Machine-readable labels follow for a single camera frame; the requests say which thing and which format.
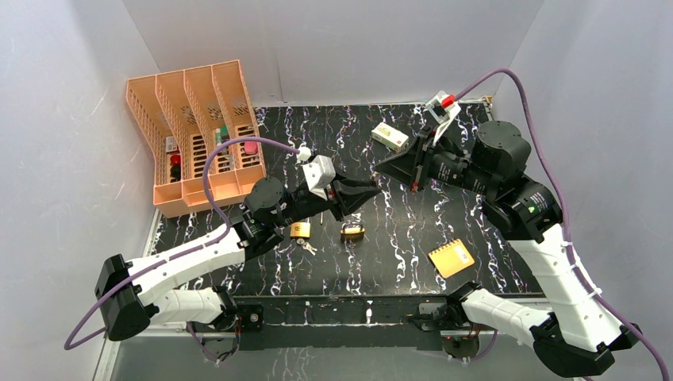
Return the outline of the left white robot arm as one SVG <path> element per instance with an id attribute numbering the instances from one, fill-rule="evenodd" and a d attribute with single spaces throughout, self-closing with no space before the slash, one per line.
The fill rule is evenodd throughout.
<path id="1" fill-rule="evenodd" d="M 107 337 L 124 341 L 150 325 L 178 321 L 230 329 L 237 308 L 224 287 L 185 291 L 181 285 L 265 255 L 283 242 L 282 229 L 295 222 L 325 211 L 342 221 L 380 192 L 372 180 L 338 175 L 321 198 L 306 183 L 288 191 L 279 179 L 267 176 L 256 182 L 229 224 L 154 256 L 111 256 L 94 289 Z"/>

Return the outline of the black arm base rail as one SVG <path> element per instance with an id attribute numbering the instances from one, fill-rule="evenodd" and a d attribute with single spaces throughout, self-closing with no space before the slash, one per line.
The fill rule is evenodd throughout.
<path id="1" fill-rule="evenodd" d="M 240 351 L 276 348 L 482 351 L 493 323 L 455 323 L 441 294 L 238 297 Z"/>

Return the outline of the brass padlock long shackle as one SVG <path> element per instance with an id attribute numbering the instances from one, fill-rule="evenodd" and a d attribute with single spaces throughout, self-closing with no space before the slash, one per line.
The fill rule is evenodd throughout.
<path id="1" fill-rule="evenodd" d="M 290 225 L 290 238 L 311 240 L 319 237 L 324 231 L 324 213 L 296 221 Z"/>

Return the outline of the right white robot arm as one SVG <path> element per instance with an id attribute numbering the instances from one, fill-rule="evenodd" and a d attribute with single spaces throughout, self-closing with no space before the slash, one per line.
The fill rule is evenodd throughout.
<path id="1" fill-rule="evenodd" d="M 487 220 L 526 262 L 550 305 L 536 310 L 468 282 L 447 297 L 439 319 L 458 329 L 475 323 L 514 337 L 558 376 L 601 375 L 616 351 L 638 342 L 637 331 L 598 303 L 597 288 L 563 238 L 560 204 L 525 174 L 530 152 L 519 128 L 506 121 L 481 124 L 471 151 L 424 128 L 375 169 L 412 191 L 434 179 L 480 194 Z"/>

